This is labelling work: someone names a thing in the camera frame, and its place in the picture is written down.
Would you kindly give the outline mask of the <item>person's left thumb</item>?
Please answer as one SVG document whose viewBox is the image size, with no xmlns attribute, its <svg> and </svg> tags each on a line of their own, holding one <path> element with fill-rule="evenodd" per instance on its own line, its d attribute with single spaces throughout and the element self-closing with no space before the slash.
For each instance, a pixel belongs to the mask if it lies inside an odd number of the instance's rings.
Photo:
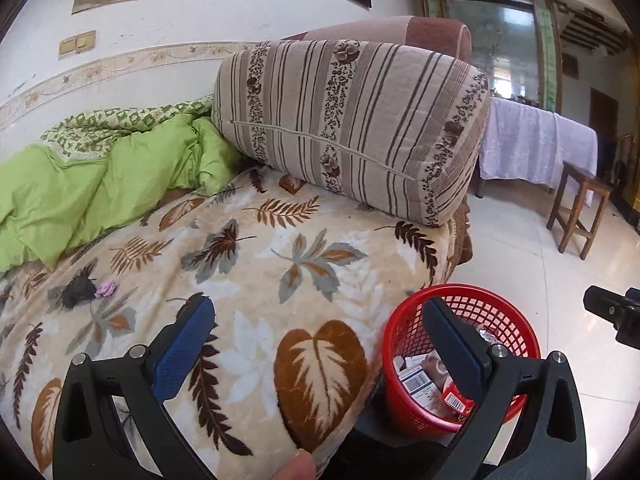
<svg viewBox="0 0 640 480">
<path fill-rule="evenodd" d="M 282 465 L 270 480 L 316 480 L 317 471 L 314 458 L 310 453 L 299 448 L 295 455 Z"/>
</svg>

